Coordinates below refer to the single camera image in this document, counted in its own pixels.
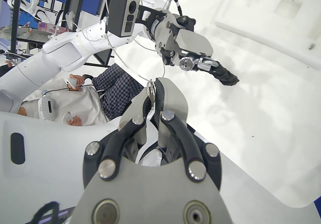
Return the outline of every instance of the metal ring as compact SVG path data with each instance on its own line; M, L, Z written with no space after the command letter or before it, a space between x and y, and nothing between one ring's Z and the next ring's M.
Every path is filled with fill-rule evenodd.
M200 201L189 202L184 209L184 224L211 224L211 214Z
M120 218L120 209L116 201L105 199L98 203L93 211L94 224L117 224Z

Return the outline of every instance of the white robot body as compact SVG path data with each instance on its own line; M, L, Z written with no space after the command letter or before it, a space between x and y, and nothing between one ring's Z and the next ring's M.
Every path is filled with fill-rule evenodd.
M38 6L40 0L30 0L30 2L26 0L21 0L20 3L20 8L32 15L34 18L46 22L46 23L51 23L50 19L48 18L45 9L42 7ZM7 4L11 9L14 8L15 5L15 0L7 0Z

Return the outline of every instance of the black handle slot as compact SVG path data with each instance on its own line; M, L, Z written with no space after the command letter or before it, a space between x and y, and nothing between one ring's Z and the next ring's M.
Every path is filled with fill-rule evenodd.
M24 151L24 138L22 134L12 133L10 137L11 161L14 164L21 165L26 161Z

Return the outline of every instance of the person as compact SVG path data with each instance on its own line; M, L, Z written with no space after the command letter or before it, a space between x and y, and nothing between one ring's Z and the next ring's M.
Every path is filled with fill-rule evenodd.
M10 62L5 67L7 68L3 72L0 70L0 76L13 68ZM63 116L70 113L73 120L68 124L72 126L104 124L123 115L126 106L143 90L143 86L117 64L92 78L89 85L84 85L82 76L71 74L70 77L76 79L77 85L81 86L74 89L63 79L48 82L33 92L28 101L22 103L18 114L38 119L37 98L48 95L55 102L54 122L61 123Z
M49 41L48 36L50 33L45 31L29 28L30 22L27 22L24 26L18 27L17 29L17 38L28 39L33 41L38 41L46 43ZM0 38L11 40L12 27L6 25L5 27L0 28Z

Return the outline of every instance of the humanoid robot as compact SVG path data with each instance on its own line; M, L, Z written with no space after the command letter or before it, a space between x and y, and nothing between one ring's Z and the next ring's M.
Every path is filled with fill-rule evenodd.
M7 4L12 10L14 9L15 0L3 0L3 1L7 2ZM38 6L39 2L40 0L30 0L30 2L26 0L21 0L20 9L32 15L35 18L35 20L39 22L42 21L46 23L52 23L49 20L45 9Z
M58 201L63 211L55 202L46 204L30 223L232 223L219 194L219 150L188 130L186 99L169 79L150 81L119 125L76 128L77 139L74 127L15 115L29 94L61 70L73 71L92 54L137 35L155 42L165 65L206 71L227 85L238 82L211 59L213 49L194 32L194 19L170 13L171 0L140 1L107 0L108 18L55 36L0 78L0 181L6 186L1 193L10 197L0 207L2 219L27 222L43 204ZM151 126L147 114L152 108ZM154 168L133 162L150 127L165 163ZM19 208L19 216L10 214L12 207ZM53 214L43 217L51 209Z

